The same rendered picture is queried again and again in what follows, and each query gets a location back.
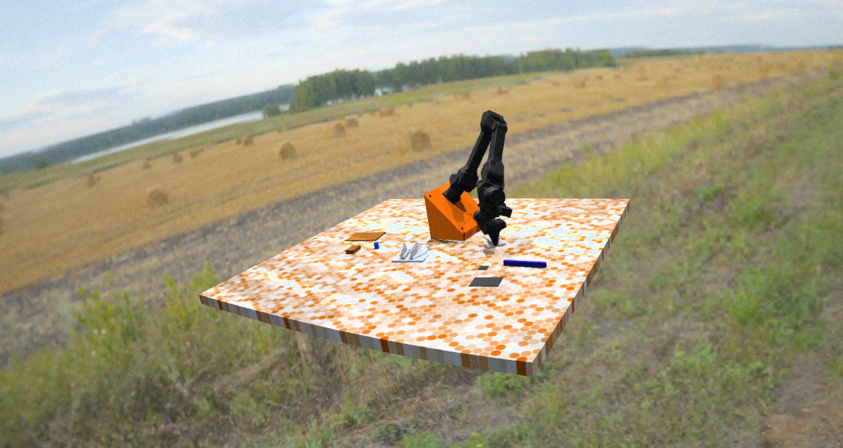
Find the dark blue flat bar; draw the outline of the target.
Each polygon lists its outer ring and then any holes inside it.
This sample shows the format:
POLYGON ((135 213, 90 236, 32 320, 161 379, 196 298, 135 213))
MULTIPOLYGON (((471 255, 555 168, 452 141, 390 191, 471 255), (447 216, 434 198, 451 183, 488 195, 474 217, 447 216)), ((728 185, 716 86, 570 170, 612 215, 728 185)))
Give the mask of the dark blue flat bar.
POLYGON ((546 267, 546 262, 528 262, 528 261, 511 261, 511 260, 504 260, 504 266, 511 266, 511 267, 546 267))

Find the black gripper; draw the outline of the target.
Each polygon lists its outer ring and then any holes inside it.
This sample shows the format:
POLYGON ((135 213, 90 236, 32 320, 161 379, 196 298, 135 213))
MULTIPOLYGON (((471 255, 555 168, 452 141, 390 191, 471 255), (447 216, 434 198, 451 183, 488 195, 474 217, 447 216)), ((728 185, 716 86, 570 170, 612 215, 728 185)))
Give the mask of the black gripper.
POLYGON ((506 228, 506 222, 497 219, 496 206, 488 202, 477 203, 479 211, 475 211, 474 217, 483 235, 489 235, 493 240, 493 246, 497 246, 500 232, 506 228))

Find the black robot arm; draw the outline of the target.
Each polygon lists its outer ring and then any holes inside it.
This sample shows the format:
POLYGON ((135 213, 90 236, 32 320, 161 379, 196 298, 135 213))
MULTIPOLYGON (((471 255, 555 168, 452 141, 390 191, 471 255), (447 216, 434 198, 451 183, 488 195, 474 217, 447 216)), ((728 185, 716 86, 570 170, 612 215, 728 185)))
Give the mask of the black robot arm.
POLYGON ((477 138, 472 154, 470 154, 466 165, 460 168, 457 174, 450 176, 450 187, 442 194, 455 204, 462 199, 463 192, 470 193, 476 186, 478 202, 493 204, 497 209, 497 217, 502 215, 511 219, 512 208, 506 207, 506 203, 504 203, 504 165, 502 161, 508 122, 504 121, 502 115, 492 111, 484 112, 481 118, 481 134, 477 138), (481 180, 478 180, 477 169, 481 165, 489 144, 488 159, 481 170, 481 180))

